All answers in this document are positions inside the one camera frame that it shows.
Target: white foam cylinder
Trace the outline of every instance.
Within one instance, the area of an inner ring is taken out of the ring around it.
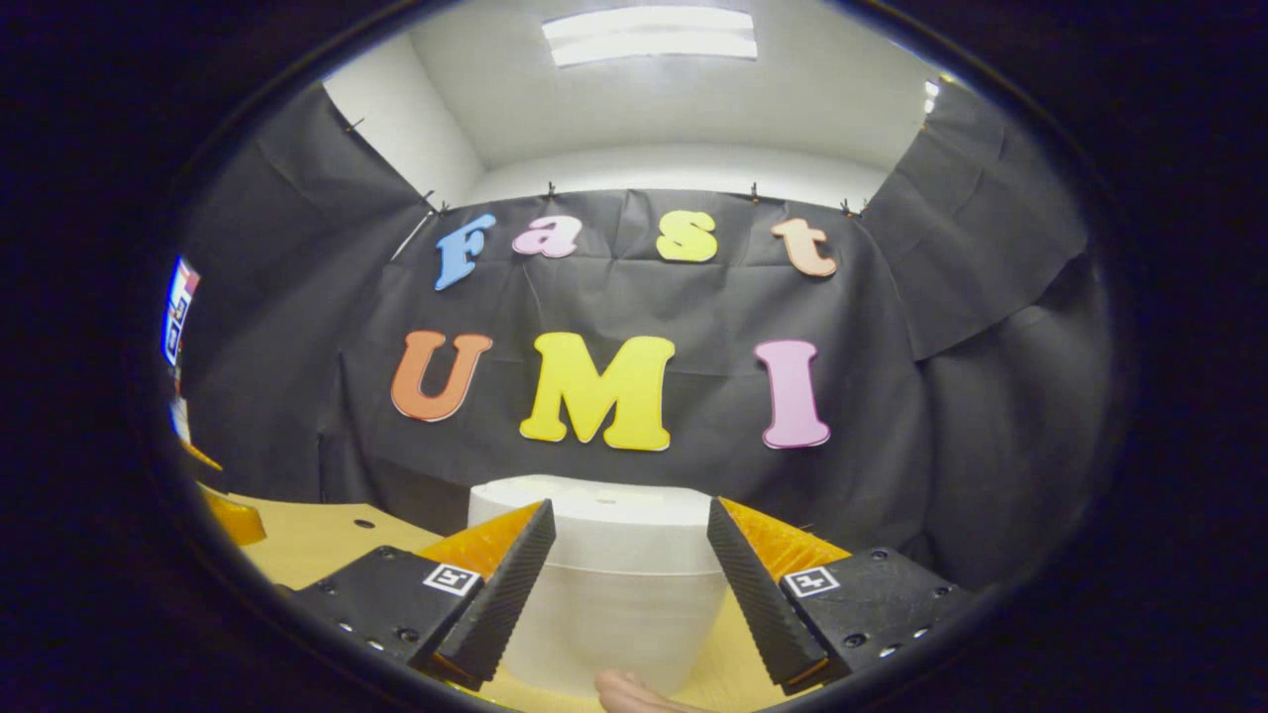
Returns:
[[[519,476],[472,488],[468,527],[549,497],[555,542],[502,658],[508,674],[595,695],[604,669],[673,695],[721,606],[709,496],[682,487]]]

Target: ceiling light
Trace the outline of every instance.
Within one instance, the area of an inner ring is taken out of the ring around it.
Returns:
[[[753,18],[737,10],[720,8],[687,8],[647,5],[583,13],[541,24],[547,39],[566,39],[612,32],[649,28],[691,28],[716,30],[752,30]]]
[[[719,32],[658,32],[596,37],[550,52],[555,65],[560,67],[657,55],[713,55],[753,60],[757,57],[757,43]]]
[[[757,58],[753,18],[735,10],[638,6],[541,25],[557,66],[662,55]]]

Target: foam letter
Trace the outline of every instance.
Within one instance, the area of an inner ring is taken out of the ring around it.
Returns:
[[[818,350],[809,341],[763,341],[753,349],[771,378],[771,428],[762,442],[771,448],[805,448],[828,440],[832,431],[819,420],[810,387],[810,359]]]
[[[422,374],[427,373],[431,354],[445,343],[445,335],[434,331],[415,331],[404,337],[404,356],[392,379],[392,403],[411,419],[443,421],[453,416],[467,398],[467,388],[476,373],[479,355],[493,346],[493,340],[479,334],[462,334],[454,337],[458,358],[449,372],[449,383],[440,396],[424,396]]]
[[[590,443],[616,405],[616,417],[604,431],[612,448],[664,450],[670,431],[661,428],[661,387],[673,343],[658,336],[635,336],[600,377],[581,335],[547,332],[533,346],[541,353],[541,376],[533,415],[520,422],[520,434],[535,440],[563,440],[568,428],[559,420],[559,401],[568,407],[577,440]]]
[[[436,292],[472,274],[476,264],[468,263],[467,256],[474,258],[484,250],[484,231],[496,222],[493,213],[484,213],[436,241],[436,247],[440,250],[440,279],[436,280]]]
[[[812,228],[801,218],[792,218],[772,227],[771,232],[784,239],[789,261],[803,273],[825,278],[837,271],[837,261],[832,258],[820,258],[819,250],[814,246],[815,242],[828,240],[822,230]]]
[[[718,239],[709,231],[716,227],[709,213],[670,211],[661,216],[661,232],[656,249],[666,260],[704,263],[718,254]]]
[[[541,252],[547,258],[563,258],[577,249],[581,221],[572,216],[547,216],[529,223],[530,228],[511,242],[511,249],[522,255]]]

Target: ceiling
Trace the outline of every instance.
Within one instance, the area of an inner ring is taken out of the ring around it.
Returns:
[[[889,171],[937,72],[820,0],[751,11],[757,61],[640,57],[557,69],[543,20],[629,0],[468,0],[411,30],[436,91],[488,169],[612,146],[739,143]],[[656,4],[705,4],[662,0]]]

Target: black fabric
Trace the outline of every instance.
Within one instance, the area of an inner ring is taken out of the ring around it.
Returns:
[[[221,487],[320,501],[318,433],[336,417],[332,345],[358,294],[426,213],[417,192],[314,86],[228,161],[190,211],[202,275],[181,388]]]
[[[681,209],[715,219],[708,263],[658,255],[659,217]],[[474,271],[436,292],[436,241],[484,213],[497,223]],[[511,250],[530,221],[560,213],[585,225],[576,252]],[[943,89],[864,218],[705,192],[590,192],[434,216],[391,258],[421,217],[321,90],[224,174],[191,221],[204,282],[185,365],[194,443],[226,466],[224,487],[368,501],[446,534],[464,527],[470,486],[514,474],[692,487],[847,549],[894,547],[967,587],[1033,561],[1096,488],[1085,466],[1110,349],[1093,265],[1070,260],[1084,223],[1037,147],[967,93]],[[789,263],[771,235],[789,218],[827,233],[834,275]],[[440,422],[392,403],[415,330],[450,340],[427,393],[448,379],[454,336],[493,340]],[[579,334],[598,369],[633,336],[670,339],[670,448],[583,444],[567,417],[560,443],[524,438],[533,343],[548,331]],[[823,445],[762,443],[771,397],[753,348],[775,339],[818,348]]]
[[[1087,246],[1042,147],[998,107],[943,84],[864,225],[894,274],[917,359],[1032,303]]]

